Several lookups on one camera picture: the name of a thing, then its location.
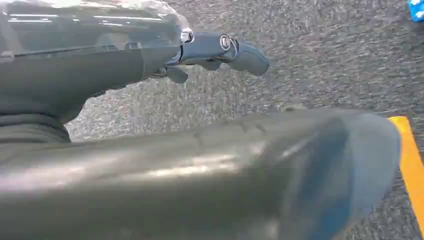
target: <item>robotic hand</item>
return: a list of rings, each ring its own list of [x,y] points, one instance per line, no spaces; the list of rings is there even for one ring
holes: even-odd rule
[[[227,63],[255,75],[268,70],[253,46],[219,33],[194,35],[172,8],[146,2],[149,11],[131,4],[3,4],[0,115],[42,113],[66,123],[107,90],[150,77],[185,82],[178,65],[216,70]]]

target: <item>gray carpet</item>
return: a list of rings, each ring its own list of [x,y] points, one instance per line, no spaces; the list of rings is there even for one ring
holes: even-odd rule
[[[264,77],[195,67],[186,84],[148,81],[90,99],[76,141],[206,125],[287,104],[407,115],[424,149],[424,23],[406,0],[172,0],[194,29],[234,34],[272,59]],[[420,240],[402,178],[344,239]]]

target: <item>transparent plastic cover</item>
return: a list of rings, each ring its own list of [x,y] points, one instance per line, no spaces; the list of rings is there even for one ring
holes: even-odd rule
[[[157,0],[0,0],[0,56],[178,46],[187,19]]]

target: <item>yellow floor marking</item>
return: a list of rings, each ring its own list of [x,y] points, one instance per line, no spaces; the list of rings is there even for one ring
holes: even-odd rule
[[[412,209],[424,238],[424,164],[415,143],[408,118],[393,116],[389,120],[401,135],[400,171],[409,194]]]

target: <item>blue object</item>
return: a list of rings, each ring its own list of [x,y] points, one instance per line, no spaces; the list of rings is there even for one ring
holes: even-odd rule
[[[412,21],[424,21],[424,0],[408,0],[408,7]]]

